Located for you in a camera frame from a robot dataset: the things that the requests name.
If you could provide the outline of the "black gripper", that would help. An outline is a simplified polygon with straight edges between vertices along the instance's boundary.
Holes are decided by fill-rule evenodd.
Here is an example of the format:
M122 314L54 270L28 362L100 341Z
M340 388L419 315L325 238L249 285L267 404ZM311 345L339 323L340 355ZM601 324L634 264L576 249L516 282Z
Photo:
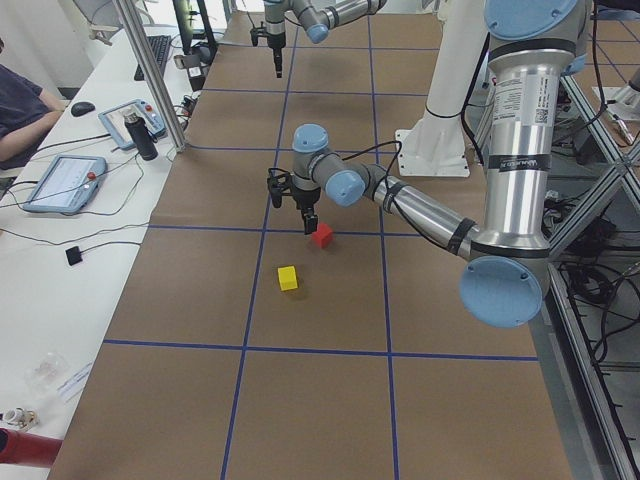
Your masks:
M293 187L291 193L296 203L296 209L301 211L304 234L313 234L318 228L318 215L314 211L314 205L320 199L321 189L315 188L313 190L304 190Z
M283 76L282 49L286 46L286 33L267 33L267 45L272 49L276 77L281 78Z

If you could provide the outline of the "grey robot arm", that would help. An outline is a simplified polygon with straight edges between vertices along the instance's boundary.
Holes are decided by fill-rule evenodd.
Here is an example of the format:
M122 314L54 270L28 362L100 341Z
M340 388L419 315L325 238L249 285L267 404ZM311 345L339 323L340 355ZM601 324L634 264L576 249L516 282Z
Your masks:
M588 1L443 1L434 5L442 42L423 117L396 134L397 175L351 163L333 151L326 130L298 127L293 168L270 178L274 204L291 196L307 232L326 196L347 207L367 198L402 218L430 243L467 262L459 283L465 308L502 328L534 318L548 289L549 243L541 230L551 165L556 101L563 75L584 60ZM408 183L411 176L466 173L464 109L481 72L490 94L478 152L486 194L481 222L466 218Z
M273 54L275 74L282 77L283 54L286 46L285 16L291 11L313 44L323 42L329 31L359 18L375 15L386 5L385 0L343 1L335 6L316 8L311 1L264 1L264 20L251 30L251 40L258 45L265 38Z

